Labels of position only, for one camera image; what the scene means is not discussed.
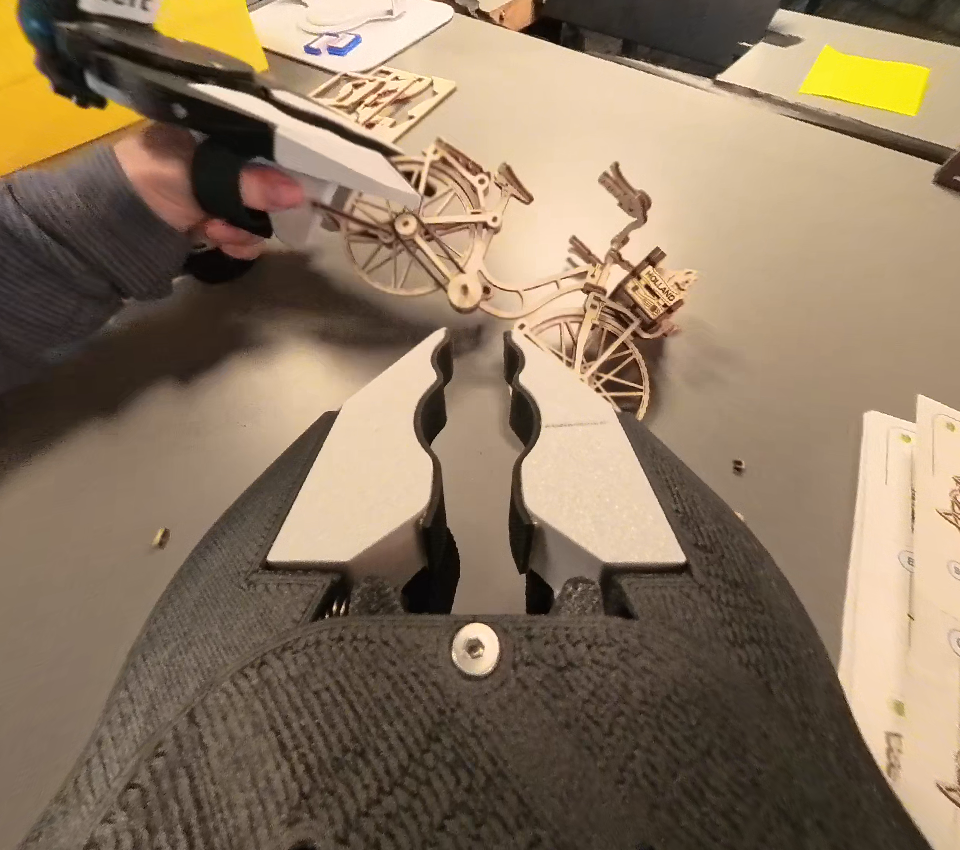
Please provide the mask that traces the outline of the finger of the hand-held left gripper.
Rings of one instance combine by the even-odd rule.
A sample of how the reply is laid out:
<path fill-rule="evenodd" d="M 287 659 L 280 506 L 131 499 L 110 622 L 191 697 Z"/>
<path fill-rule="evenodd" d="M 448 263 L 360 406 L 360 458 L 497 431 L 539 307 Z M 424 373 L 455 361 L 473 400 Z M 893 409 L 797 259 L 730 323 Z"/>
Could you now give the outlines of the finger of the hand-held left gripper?
<path fill-rule="evenodd" d="M 269 83 L 246 90 L 190 82 L 198 129 L 241 164 L 262 164 L 301 182 L 310 197 L 337 186 L 407 210 L 424 196 L 399 168 L 402 151 L 318 101 Z"/>

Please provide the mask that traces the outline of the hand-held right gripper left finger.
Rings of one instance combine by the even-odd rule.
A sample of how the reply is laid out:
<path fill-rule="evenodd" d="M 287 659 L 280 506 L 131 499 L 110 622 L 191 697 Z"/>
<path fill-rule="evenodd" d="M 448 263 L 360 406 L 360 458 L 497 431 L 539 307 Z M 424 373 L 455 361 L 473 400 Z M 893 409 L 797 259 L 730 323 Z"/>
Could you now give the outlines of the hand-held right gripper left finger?
<path fill-rule="evenodd" d="M 410 612 L 450 612 L 460 557 L 433 444 L 448 423 L 452 336 L 434 331 L 326 414 L 317 456 L 267 555 L 282 571 L 386 580 Z"/>

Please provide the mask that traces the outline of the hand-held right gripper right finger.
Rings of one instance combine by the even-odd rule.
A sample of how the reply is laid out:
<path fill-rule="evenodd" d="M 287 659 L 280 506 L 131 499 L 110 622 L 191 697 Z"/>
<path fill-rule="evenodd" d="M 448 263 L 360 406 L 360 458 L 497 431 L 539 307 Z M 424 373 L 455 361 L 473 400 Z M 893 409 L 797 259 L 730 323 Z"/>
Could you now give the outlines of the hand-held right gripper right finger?
<path fill-rule="evenodd" d="M 675 575 L 688 561 L 626 417 L 518 330 L 503 338 L 511 474 L 510 553 L 527 612 L 550 612 L 566 584 L 600 591 L 621 574 Z"/>

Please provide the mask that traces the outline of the wooden bicycle model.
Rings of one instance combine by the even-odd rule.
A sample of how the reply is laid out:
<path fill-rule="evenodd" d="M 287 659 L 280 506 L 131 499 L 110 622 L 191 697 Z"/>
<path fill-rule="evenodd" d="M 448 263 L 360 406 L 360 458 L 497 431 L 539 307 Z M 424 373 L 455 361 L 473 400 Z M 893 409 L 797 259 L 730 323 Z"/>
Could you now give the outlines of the wooden bicycle model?
<path fill-rule="evenodd" d="M 648 220 L 649 194 L 613 162 L 598 182 L 629 222 L 606 251 L 573 235 L 560 272 L 510 283 L 495 276 L 488 256 L 511 206 L 534 201 L 510 165 L 490 171 L 441 138 L 394 164 L 422 198 L 419 209 L 359 193 L 317 206 L 358 275 L 390 296 L 441 292 L 459 314 L 509 322 L 616 410 L 641 420 L 652 393 L 642 345 L 678 332 L 676 314 L 699 277 L 667 268 L 660 247 L 636 262 L 627 256 Z"/>

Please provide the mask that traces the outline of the white instruction booklet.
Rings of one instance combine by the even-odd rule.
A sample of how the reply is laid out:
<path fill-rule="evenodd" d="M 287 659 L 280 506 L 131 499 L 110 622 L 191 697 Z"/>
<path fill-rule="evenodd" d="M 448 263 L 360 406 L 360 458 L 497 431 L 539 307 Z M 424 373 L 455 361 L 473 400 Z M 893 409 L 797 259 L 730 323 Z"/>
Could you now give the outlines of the white instruction booklet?
<path fill-rule="evenodd" d="M 959 847 L 959 412 L 864 415 L 838 675 L 933 848 Z"/>

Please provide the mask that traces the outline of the person's left forearm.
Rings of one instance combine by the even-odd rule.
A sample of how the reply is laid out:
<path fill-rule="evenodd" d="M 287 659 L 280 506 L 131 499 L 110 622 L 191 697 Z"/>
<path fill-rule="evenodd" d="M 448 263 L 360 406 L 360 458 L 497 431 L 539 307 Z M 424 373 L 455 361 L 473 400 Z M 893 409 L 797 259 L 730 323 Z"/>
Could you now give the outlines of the person's left forearm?
<path fill-rule="evenodd" d="M 192 240 L 137 195 L 114 148 L 1 181 L 1 389 L 81 348 L 128 302 L 170 294 Z"/>

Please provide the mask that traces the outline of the wooden parts sheet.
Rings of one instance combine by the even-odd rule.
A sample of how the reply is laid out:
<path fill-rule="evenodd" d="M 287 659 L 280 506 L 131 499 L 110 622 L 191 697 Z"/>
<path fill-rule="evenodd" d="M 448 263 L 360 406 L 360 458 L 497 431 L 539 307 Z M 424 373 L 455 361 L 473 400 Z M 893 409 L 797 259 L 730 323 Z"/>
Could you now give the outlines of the wooden parts sheet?
<path fill-rule="evenodd" d="M 307 94 L 388 143 L 421 123 L 457 89 L 455 81 L 381 65 L 335 75 Z"/>

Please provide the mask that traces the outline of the person's left hand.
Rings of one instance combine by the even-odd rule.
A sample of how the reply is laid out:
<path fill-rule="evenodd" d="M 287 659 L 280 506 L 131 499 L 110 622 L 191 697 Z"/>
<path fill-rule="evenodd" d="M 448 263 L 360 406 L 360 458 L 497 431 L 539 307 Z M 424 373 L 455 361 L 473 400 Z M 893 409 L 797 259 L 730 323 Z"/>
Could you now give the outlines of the person's left hand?
<path fill-rule="evenodd" d="M 182 128 L 149 124 L 119 138 L 112 149 L 120 169 L 141 201 L 175 232 L 192 244 L 251 261 L 266 239 L 207 213 L 193 183 L 198 142 Z M 240 207 L 266 214 L 302 206 L 301 183 L 262 163 L 222 158 L 218 184 L 209 188 L 209 207 L 216 211 Z"/>

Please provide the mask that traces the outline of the yellow plastic bin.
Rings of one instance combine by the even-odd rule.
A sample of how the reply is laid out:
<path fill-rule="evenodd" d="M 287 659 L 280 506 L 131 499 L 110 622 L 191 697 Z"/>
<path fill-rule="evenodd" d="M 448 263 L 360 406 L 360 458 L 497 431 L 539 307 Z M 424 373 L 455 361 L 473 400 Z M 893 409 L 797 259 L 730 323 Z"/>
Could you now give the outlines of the yellow plastic bin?
<path fill-rule="evenodd" d="M 109 103 L 81 109 L 54 93 L 35 67 L 34 51 L 17 16 L 18 0 L 1 0 L 1 173 L 43 162 L 139 122 Z M 160 33 L 236 57 L 258 72 L 268 68 L 247 0 L 162 0 Z"/>

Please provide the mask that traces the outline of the yellow sticky note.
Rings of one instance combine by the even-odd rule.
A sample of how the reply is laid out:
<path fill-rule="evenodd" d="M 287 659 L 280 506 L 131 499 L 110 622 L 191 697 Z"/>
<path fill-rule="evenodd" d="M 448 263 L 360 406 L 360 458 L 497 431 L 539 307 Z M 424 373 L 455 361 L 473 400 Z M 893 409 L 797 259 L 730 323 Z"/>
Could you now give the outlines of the yellow sticky note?
<path fill-rule="evenodd" d="M 926 66 L 847 54 L 826 45 L 798 93 L 916 117 L 927 93 L 930 74 Z"/>

